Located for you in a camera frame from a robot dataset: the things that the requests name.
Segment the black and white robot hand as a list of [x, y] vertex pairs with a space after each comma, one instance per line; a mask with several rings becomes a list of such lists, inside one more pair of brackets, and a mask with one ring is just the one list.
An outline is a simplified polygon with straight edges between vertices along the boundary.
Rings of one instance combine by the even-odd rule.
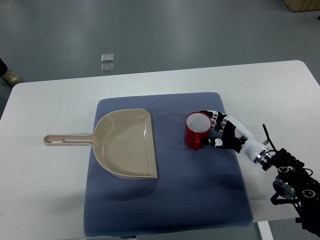
[[234, 117], [216, 110], [203, 110], [202, 113], [209, 116], [211, 128], [219, 134], [218, 137], [201, 138], [202, 144], [234, 150], [262, 166], [272, 158], [271, 150]]

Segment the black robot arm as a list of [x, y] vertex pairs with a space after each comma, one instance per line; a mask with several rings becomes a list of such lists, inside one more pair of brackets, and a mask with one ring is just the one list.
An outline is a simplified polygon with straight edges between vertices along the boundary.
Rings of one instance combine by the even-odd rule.
[[262, 169], [277, 169], [272, 183], [275, 194], [270, 198], [272, 204], [292, 204], [299, 217], [295, 222], [302, 229], [320, 235], [320, 183], [311, 177], [305, 164], [284, 148], [275, 154], [266, 154], [262, 160]]

